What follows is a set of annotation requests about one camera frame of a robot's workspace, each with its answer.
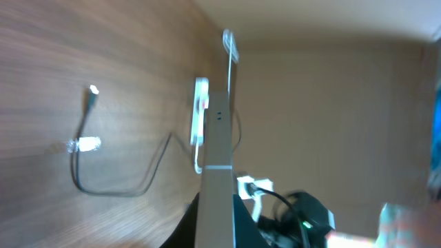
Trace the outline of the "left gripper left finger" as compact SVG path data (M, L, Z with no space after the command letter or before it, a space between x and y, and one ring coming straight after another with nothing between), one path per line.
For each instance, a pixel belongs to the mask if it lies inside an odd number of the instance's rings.
M195 195L175 230L160 248L194 248L198 202L199 193Z

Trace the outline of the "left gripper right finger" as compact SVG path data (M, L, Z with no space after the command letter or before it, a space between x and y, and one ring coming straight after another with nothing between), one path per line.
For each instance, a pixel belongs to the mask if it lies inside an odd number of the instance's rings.
M239 195L233 195L236 248L270 248Z

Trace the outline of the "blue screen smartphone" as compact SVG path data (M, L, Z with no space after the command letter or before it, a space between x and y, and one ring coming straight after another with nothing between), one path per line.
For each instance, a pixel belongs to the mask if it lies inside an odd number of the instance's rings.
M433 115L433 131L431 145L431 171L436 170L440 164L440 92L435 98Z

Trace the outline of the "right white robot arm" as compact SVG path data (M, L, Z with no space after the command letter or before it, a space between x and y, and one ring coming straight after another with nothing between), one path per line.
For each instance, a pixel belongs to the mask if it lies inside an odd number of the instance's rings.
M255 185L250 188L255 194L276 198L273 216L257 220L257 228L270 247L328 247L327 237L336 229L334 214L317 198L304 191L282 196Z

